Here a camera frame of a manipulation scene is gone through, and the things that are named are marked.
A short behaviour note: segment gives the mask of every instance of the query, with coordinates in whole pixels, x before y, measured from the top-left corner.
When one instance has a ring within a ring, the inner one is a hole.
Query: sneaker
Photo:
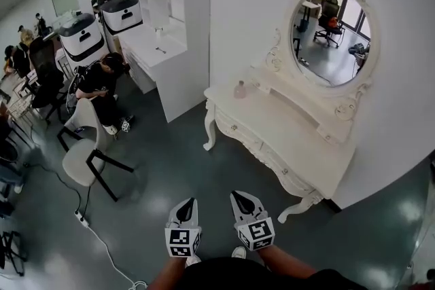
[[[231,254],[231,257],[238,257],[239,259],[246,259],[245,247],[237,247]]]
[[[110,135],[115,135],[118,133],[118,129],[114,125],[111,125],[111,126],[104,126],[103,125],[103,127],[106,130],[106,132],[109,133]]]
[[[21,193],[21,190],[22,190],[22,186],[23,186],[23,185],[24,185],[24,184],[21,184],[21,185],[19,185],[19,186],[14,187],[14,191],[15,191],[16,194],[20,194],[20,193]]]
[[[189,267],[194,264],[198,264],[199,262],[201,262],[201,259],[198,256],[196,255],[189,256],[188,259],[186,260],[186,267]]]

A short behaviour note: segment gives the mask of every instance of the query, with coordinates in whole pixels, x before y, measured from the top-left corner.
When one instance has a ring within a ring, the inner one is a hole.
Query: polished floor
[[[108,243],[115,263],[133,280],[151,282],[168,260],[164,225],[170,209],[190,196],[198,199],[203,228],[198,255],[230,255],[240,245],[229,199],[234,189],[261,199],[275,224],[275,243],[288,253],[318,269],[334,268],[370,289],[391,289],[401,279],[423,220],[430,178],[427,160],[339,214],[321,202],[281,225],[278,214],[299,199],[288,195],[273,172],[236,140],[218,133],[215,147],[203,149],[204,103],[168,124],[156,90],[143,95],[122,77],[118,94],[121,108],[136,120],[131,132],[120,134],[112,144],[109,155],[135,171],[107,165],[103,176],[120,200],[113,202],[95,183],[86,216]],[[62,169],[64,151],[56,140],[60,127],[54,115],[47,131],[36,128],[33,138],[40,145],[22,158],[53,168],[85,199],[86,188]],[[21,232],[29,260],[24,278],[0,278],[0,288],[127,290],[130,284],[111,267],[104,246],[73,215],[75,193],[39,167],[22,171],[27,183],[12,197],[16,210],[0,227]],[[255,253],[248,258],[259,261]]]
[[[299,25],[301,18],[302,14],[297,14],[294,23]],[[344,84],[355,77],[358,70],[355,57],[347,50],[356,43],[362,43],[366,47],[367,41],[345,27],[342,37],[332,36],[340,46],[336,48],[335,44],[331,43],[328,47],[324,38],[317,38],[313,41],[314,33],[321,30],[323,28],[318,25],[315,18],[309,19],[308,29],[303,33],[299,33],[294,28],[294,37],[301,39],[302,50],[299,57],[304,58],[309,63],[309,69],[324,78],[331,86]]]

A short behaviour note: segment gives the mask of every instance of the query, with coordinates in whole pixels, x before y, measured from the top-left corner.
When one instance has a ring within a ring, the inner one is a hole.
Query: shoe with marker
[[[189,266],[194,265],[194,264],[198,264],[200,262],[201,262],[201,259],[198,256],[196,256],[196,255],[189,256],[188,259],[186,260],[186,267],[189,267]]]
[[[246,259],[246,249],[244,247],[237,247],[232,252],[231,257],[237,257],[239,259]]]

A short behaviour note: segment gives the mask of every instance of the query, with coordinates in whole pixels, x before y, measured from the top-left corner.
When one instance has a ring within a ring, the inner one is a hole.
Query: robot
[[[242,191],[230,194],[237,236],[250,250],[255,251],[275,240],[272,219],[268,217],[261,201]],[[198,225],[198,202],[188,198],[176,205],[169,213],[164,229],[168,253],[172,257],[193,256],[201,242],[202,229]]]

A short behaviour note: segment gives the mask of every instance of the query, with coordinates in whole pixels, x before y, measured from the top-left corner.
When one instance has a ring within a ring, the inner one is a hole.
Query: white cabinet
[[[143,24],[118,37],[130,52],[132,78],[144,93],[153,86],[148,78],[156,83],[170,122],[204,101],[209,87],[210,0],[139,2]]]

